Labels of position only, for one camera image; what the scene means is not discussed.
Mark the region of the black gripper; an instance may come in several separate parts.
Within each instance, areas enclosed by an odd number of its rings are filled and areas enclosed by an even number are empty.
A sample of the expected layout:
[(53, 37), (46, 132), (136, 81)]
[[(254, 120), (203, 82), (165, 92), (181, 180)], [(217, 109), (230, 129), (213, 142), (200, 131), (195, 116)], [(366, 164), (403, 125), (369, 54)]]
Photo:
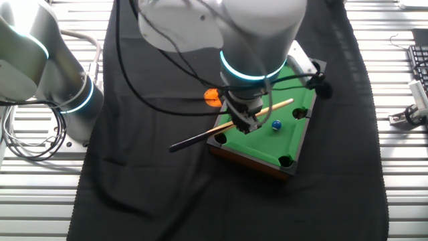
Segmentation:
[(236, 129), (244, 134), (258, 130), (261, 122), (257, 117), (263, 107), (263, 100), (255, 98), (252, 100), (242, 100), (229, 96), (225, 98), (227, 109), (231, 120), (235, 123)]

